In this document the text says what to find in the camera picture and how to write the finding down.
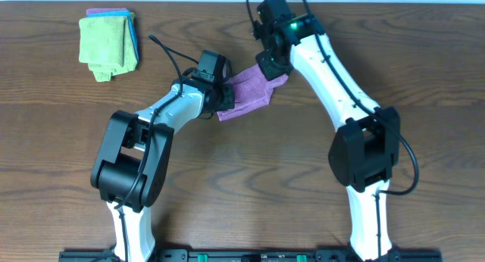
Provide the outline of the green folded cloth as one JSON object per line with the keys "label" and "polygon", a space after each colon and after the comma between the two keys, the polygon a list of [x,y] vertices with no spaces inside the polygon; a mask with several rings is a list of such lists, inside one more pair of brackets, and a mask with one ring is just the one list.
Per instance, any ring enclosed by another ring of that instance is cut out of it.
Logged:
{"label": "green folded cloth", "polygon": [[87,64],[95,80],[108,82],[113,76],[137,67],[128,17],[84,17],[79,21],[79,62]]}

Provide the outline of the blue folded cloth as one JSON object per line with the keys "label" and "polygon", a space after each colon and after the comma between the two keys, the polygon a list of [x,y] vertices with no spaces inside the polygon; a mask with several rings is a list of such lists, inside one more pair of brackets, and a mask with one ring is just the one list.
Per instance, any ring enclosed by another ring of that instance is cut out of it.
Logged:
{"label": "blue folded cloth", "polygon": [[107,16],[126,16],[128,17],[128,28],[130,30],[130,37],[132,40],[132,45],[134,48],[134,52],[136,55],[136,59],[139,60],[139,51],[138,51],[138,41],[136,37],[136,30],[134,26],[134,18],[135,14],[130,11],[115,11],[115,12],[107,12],[107,13],[100,13],[100,14],[90,14],[86,15],[87,17],[107,17]]}

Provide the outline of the purple microfiber cloth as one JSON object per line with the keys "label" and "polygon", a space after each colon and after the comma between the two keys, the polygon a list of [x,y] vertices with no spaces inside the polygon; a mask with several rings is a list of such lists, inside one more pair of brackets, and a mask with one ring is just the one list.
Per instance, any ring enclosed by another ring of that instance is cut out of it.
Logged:
{"label": "purple microfiber cloth", "polygon": [[257,64],[231,77],[227,82],[233,85],[235,105],[227,111],[218,111],[219,121],[230,120],[269,105],[274,90],[284,85],[288,78],[284,74],[268,81]]}

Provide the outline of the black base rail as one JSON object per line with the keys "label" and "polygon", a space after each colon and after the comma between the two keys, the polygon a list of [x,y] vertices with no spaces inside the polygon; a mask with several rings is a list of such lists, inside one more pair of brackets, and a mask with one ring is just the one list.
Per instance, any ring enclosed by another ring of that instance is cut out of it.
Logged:
{"label": "black base rail", "polygon": [[[148,262],[353,262],[359,261],[350,249],[318,249],[315,251],[187,251],[164,249],[153,254]],[[392,250],[382,256],[385,262],[442,262],[438,251]]]}

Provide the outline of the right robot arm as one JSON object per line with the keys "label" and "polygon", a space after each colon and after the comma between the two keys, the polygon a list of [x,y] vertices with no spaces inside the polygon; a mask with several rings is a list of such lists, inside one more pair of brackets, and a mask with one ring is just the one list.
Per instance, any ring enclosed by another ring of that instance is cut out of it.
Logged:
{"label": "right robot arm", "polygon": [[264,0],[257,11],[252,25],[264,46],[256,57],[264,76],[273,80],[300,72],[333,123],[328,161],[349,196],[353,251],[363,261],[386,256],[392,243],[383,193],[399,158],[399,142],[378,120],[398,126],[399,115],[394,108],[382,109],[358,86],[314,15],[296,16],[286,0]]}

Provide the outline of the purple folded cloth in stack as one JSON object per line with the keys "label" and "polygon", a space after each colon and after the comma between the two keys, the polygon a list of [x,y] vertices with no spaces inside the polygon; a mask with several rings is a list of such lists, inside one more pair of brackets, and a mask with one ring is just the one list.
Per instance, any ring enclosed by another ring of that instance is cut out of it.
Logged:
{"label": "purple folded cloth in stack", "polygon": [[127,11],[126,8],[89,8],[86,10],[86,14],[100,14],[100,13],[107,13],[107,12],[115,12],[115,11]]}

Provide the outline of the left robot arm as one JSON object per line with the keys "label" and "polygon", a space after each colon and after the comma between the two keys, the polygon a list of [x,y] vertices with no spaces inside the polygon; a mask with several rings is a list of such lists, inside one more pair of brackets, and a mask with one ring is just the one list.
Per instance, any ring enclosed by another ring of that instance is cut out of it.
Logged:
{"label": "left robot arm", "polygon": [[204,50],[197,67],[182,72],[152,106],[111,115],[90,183],[113,216],[114,259],[147,261],[152,256],[151,207],[164,185],[174,136],[201,114],[233,108],[234,91],[227,82],[231,72],[227,58]]}

